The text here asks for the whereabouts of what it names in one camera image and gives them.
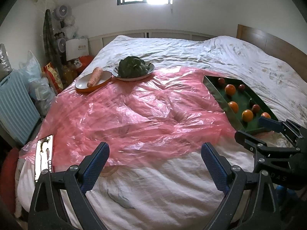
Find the small orange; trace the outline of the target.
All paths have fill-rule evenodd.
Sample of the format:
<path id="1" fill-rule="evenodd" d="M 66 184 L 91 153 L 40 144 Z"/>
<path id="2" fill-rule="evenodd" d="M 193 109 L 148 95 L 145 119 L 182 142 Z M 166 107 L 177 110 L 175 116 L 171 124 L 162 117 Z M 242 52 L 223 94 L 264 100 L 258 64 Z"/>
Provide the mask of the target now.
<path id="1" fill-rule="evenodd" d="M 253 120 L 253 112 L 251 110 L 244 110 L 241 114 L 241 119 L 244 122 L 251 122 Z"/>

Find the smooth orange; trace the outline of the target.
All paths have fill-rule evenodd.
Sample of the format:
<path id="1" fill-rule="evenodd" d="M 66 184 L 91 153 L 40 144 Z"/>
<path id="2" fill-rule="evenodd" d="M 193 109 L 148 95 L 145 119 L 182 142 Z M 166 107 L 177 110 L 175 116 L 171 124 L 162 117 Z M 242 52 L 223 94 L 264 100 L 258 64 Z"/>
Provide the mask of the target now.
<path id="1" fill-rule="evenodd" d="M 239 111 L 239 106 L 238 106 L 238 104 L 237 104 L 236 102 L 230 101 L 230 102 L 228 103 L 228 106 L 232 109 L 232 111 L 233 111 L 235 114 L 238 113 L 238 111 Z"/>

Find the large orange with stem dimple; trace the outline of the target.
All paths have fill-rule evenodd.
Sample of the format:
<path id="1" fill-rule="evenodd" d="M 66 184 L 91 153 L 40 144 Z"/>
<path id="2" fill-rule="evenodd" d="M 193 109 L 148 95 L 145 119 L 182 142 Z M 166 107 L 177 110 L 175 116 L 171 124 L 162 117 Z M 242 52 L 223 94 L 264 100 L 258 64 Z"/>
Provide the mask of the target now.
<path id="1" fill-rule="evenodd" d="M 224 89 L 226 95 L 228 96 L 234 96 L 234 94 L 236 93 L 236 87 L 232 84 L 227 84 L 225 86 L 225 89 Z"/>

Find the dark red apple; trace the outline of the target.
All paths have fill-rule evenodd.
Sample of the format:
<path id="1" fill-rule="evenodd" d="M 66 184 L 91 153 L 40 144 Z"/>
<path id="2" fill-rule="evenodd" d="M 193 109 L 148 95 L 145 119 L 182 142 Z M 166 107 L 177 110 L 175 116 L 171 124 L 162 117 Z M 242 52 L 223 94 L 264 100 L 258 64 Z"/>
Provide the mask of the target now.
<path id="1" fill-rule="evenodd" d="M 219 83 L 220 85 L 224 85 L 224 84 L 225 84 L 225 79 L 224 79 L 224 78 L 219 78 L 219 79 L 218 79 L 218 83 Z"/>

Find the dark plum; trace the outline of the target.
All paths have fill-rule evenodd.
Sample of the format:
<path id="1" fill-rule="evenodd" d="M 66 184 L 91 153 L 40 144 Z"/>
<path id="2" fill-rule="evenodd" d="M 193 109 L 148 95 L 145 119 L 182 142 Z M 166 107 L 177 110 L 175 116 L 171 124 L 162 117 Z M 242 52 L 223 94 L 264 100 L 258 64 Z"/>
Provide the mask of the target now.
<path id="1" fill-rule="evenodd" d="M 249 99 L 249 108 L 252 108 L 255 105 L 254 99 Z"/>

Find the green rectangular tray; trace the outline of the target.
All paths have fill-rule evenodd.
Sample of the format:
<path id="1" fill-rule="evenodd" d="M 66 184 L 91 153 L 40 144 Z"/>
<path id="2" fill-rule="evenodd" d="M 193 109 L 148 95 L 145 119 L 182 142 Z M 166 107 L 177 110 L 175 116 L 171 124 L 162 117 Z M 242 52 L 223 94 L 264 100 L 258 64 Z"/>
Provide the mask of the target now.
<path id="1" fill-rule="evenodd" d="M 207 87 L 208 91 L 214 96 L 214 99 L 219 104 L 221 109 L 225 112 L 227 119 L 233 128 L 237 131 L 243 130 L 250 135 L 256 135 L 262 132 L 268 132 L 264 127 L 261 127 L 258 123 L 258 119 L 261 117 L 263 112 L 269 113 L 271 119 L 277 120 L 278 118 L 272 112 L 272 110 L 266 105 L 266 103 L 243 81 L 234 78 L 225 77 L 225 84 L 220 85 L 218 79 L 220 77 L 206 75 L 203 78 L 203 84 Z M 236 87 L 236 93 L 234 96 L 226 95 L 224 89 L 227 84 L 232 84 Z M 238 86 L 240 84 L 245 85 L 245 91 L 240 92 Z M 255 104 L 258 104 L 261 108 L 259 113 L 253 115 L 253 120 L 251 122 L 244 122 L 241 119 L 241 114 L 244 110 L 251 110 L 249 108 L 249 99 L 254 99 Z M 234 113 L 232 109 L 228 106 L 230 101 L 234 101 L 239 106 L 238 113 Z"/>

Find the red cushion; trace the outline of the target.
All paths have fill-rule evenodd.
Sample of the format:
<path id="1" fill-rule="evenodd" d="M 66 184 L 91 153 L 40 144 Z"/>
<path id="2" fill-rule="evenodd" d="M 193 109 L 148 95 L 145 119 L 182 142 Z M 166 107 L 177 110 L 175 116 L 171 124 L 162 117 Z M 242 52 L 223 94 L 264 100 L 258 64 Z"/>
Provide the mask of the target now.
<path id="1" fill-rule="evenodd" d="M 15 173 L 19 150 L 14 147 L 7 153 L 1 168 L 1 199 L 11 214 L 16 210 Z"/>

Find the white floral bed quilt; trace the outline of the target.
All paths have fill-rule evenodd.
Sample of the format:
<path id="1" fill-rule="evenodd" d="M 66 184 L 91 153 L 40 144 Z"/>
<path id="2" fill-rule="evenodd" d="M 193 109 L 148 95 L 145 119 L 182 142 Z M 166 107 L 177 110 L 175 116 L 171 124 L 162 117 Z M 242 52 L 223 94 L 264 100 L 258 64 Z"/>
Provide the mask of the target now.
<path id="1" fill-rule="evenodd" d="M 108 229 L 202 229 L 223 198 L 200 156 L 210 142 L 246 171 L 253 157 L 203 84 L 206 75 L 244 81 L 281 120 L 306 125 L 306 82 L 286 62 L 229 36 L 203 42 L 118 36 L 84 70 L 112 70 L 127 56 L 151 62 L 146 80 L 112 80 L 90 93 L 60 93 L 36 138 L 54 137 L 55 171 L 110 146 L 86 196 Z"/>

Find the smartphone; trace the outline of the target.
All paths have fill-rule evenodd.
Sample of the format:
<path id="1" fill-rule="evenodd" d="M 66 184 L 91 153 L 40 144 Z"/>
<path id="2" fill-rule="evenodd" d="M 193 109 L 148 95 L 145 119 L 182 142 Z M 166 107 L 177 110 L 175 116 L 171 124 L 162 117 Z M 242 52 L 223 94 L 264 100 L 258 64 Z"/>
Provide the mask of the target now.
<path id="1" fill-rule="evenodd" d="M 40 140 L 36 144 L 35 164 L 34 164 L 34 182 L 37 183 L 41 173 L 44 170 L 53 172 L 53 140 L 54 136 L 49 135 Z"/>

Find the wooden headboard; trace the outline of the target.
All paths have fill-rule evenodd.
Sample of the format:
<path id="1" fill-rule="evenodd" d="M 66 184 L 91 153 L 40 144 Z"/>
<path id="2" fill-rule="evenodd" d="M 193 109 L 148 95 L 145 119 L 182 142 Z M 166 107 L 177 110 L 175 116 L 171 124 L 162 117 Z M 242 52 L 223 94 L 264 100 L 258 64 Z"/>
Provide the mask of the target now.
<path id="1" fill-rule="evenodd" d="M 306 81 L 306 54 L 288 42 L 245 25 L 237 26 L 237 39 L 249 42 L 266 54 L 288 63 Z"/>

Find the pink plastic sheet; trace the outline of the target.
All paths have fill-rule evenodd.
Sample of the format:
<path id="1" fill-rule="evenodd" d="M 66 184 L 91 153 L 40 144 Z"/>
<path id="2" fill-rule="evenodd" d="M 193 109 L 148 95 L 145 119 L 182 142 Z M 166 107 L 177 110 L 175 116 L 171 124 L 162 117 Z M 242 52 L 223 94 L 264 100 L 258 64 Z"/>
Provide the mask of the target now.
<path id="1" fill-rule="evenodd" d="M 101 143 L 110 166 L 148 166 L 234 137 L 234 128 L 192 67 L 155 71 L 149 78 L 112 80 L 89 93 L 69 86 L 53 101 L 37 139 L 53 135 L 56 170 L 79 164 Z"/>

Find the light blue suitcase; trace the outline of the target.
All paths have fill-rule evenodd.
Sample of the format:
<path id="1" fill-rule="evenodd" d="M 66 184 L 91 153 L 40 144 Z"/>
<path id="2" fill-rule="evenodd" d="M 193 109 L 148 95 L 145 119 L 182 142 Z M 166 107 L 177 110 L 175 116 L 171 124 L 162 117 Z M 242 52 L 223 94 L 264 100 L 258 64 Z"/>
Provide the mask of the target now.
<path id="1" fill-rule="evenodd" d="M 12 71 L 1 81 L 1 126 L 17 143 L 25 145 L 40 118 L 21 74 Z"/>

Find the red yellow snack bag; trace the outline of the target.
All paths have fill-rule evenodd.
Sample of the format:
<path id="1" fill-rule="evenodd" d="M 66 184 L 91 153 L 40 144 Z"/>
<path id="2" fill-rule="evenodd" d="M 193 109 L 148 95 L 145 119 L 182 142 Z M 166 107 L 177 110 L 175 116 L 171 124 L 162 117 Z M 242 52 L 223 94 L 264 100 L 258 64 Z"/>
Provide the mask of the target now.
<path id="1" fill-rule="evenodd" d="M 63 91 L 64 87 L 60 76 L 52 63 L 48 63 L 43 67 L 43 75 L 48 79 L 50 87 L 54 90 L 55 94 L 59 94 Z"/>

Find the orange rimmed plate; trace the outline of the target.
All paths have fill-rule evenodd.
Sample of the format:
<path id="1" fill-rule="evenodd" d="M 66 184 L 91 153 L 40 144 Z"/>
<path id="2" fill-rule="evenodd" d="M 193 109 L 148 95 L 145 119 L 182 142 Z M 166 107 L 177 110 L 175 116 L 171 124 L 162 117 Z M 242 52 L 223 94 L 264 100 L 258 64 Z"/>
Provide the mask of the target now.
<path id="1" fill-rule="evenodd" d="M 111 79 L 112 74 L 109 71 L 96 70 L 80 78 L 75 84 L 75 89 L 78 92 L 89 93 L 106 85 Z"/>

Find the white blue rimmed plate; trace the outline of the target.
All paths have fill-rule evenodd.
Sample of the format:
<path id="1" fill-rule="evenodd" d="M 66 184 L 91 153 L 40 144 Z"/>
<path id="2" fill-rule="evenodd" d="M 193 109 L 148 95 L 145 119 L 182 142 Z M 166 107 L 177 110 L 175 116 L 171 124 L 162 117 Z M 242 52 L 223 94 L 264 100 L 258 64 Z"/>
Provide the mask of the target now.
<path id="1" fill-rule="evenodd" d="M 121 81 L 138 81 L 143 80 L 153 74 L 155 70 L 154 64 L 146 61 L 144 64 L 140 65 L 140 68 L 135 71 L 131 71 L 130 74 L 121 76 L 119 73 L 119 65 L 115 66 L 111 71 L 111 74 L 114 78 Z"/>

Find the clear plastic bag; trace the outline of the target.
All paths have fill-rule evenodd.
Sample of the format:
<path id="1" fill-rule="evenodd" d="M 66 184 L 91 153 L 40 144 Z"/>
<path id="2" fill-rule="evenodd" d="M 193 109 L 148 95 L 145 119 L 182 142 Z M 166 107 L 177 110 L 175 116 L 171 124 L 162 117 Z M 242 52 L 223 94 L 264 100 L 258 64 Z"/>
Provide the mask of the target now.
<path id="1" fill-rule="evenodd" d="M 19 62 L 19 72 L 26 85 L 42 78 L 41 65 L 32 51 L 28 51 L 26 62 Z"/>

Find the carrot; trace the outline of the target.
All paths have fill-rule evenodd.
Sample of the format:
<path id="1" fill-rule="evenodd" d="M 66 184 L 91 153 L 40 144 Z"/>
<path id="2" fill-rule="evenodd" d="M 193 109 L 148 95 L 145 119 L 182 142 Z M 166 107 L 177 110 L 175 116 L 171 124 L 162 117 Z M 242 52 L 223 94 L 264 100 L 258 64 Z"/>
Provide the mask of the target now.
<path id="1" fill-rule="evenodd" d="M 99 82 L 99 80 L 101 79 L 102 74 L 103 74 L 102 68 L 96 67 L 93 70 L 93 72 L 91 73 L 91 76 L 90 76 L 88 83 L 87 83 L 87 87 L 91 88 L 91 87 L 95 86 Z"/>

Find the grey printed bag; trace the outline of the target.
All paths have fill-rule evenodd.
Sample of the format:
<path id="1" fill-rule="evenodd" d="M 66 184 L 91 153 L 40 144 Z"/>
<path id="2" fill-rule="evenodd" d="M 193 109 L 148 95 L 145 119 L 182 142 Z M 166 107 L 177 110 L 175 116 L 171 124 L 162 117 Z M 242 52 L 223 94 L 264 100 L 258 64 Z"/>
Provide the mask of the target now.
<path id="1" fill-rule="evenodd" d="M 0 44 L 0 81 L 12 72 L 12 66 L 4 44 Z"/>

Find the green leafy vegetable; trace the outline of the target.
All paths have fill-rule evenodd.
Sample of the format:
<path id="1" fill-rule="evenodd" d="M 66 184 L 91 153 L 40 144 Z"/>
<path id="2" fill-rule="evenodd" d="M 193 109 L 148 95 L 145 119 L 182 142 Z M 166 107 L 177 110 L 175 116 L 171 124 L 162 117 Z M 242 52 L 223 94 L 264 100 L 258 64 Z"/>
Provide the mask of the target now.
<path id="1" fill-rule="evenodd" d="M 145 61 L 137 56 L 128 56 L 119 62 L 119 73 L 121 76 L 128 75 L 131 71 L 138 70 Z"/>

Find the plaid hanging cloth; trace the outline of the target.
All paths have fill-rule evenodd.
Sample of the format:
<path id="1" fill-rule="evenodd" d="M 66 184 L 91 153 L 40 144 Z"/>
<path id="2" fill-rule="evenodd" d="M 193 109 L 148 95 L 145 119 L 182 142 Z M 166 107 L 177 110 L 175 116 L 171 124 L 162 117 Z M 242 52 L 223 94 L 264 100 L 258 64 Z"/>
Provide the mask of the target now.
<path id="1" fill-rule="evenodd" d="M 51 63 L 63 79 L 63 69 L 56 38 L 53 31 L 50 9 L 46 9 L 43 24 L 43 41 L 47 63 Z"/>

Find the white cardboard box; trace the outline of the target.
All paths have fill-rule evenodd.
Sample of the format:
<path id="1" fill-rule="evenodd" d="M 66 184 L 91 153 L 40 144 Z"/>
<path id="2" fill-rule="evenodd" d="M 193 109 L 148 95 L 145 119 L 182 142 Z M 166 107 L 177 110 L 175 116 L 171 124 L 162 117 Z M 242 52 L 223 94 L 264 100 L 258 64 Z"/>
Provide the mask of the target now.
<path id="1" fill-rule="evenodd" d="M 88 55 L 89 55 L 88 39 L 71 39 L 66 41 L 67 61 Z"/>

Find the lower small fan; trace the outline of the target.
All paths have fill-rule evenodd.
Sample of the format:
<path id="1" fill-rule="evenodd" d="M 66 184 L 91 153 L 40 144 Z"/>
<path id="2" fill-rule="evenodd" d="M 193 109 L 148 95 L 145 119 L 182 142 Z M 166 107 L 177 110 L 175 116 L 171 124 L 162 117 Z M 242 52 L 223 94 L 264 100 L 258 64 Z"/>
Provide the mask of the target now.
<path id="1" fill-rule="evenodd" d="M 65 38 L 57 39 L 57 47 L 60 53 L 64 53 L 66 51 L 66 40 Z"/>

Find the small fan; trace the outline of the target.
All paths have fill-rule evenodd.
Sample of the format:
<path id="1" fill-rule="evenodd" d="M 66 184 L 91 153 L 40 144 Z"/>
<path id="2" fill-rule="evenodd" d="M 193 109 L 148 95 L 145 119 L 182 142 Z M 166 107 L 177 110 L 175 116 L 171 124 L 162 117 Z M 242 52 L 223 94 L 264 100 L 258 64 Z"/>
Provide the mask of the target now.
<path id="1" fill-rule="evenodd" d="M 61 21 L 71 16 L 71 8 L 67 5 L 59 5 L 53 10 L 53 15 L 56 20 Z"/>
<path id="2" fill-rule="evenodd" d="M 66 51 L 66 40 L 65 38 L 57 39 L 57 47 L 60 53 L 64 53 Z"/>

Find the upper small fan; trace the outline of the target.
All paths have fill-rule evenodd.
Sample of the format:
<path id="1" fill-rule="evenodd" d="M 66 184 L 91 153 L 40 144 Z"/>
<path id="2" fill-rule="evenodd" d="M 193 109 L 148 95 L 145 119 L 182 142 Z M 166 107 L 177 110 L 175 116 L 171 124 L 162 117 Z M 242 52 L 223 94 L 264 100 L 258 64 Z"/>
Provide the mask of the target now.
<path id="1" fill-rule="evenodd" d="M 61 21 L 71 16 L 71 8 L 67 5 L 59 5 L 53 10 L 53 15 L 56 20 Z"/>

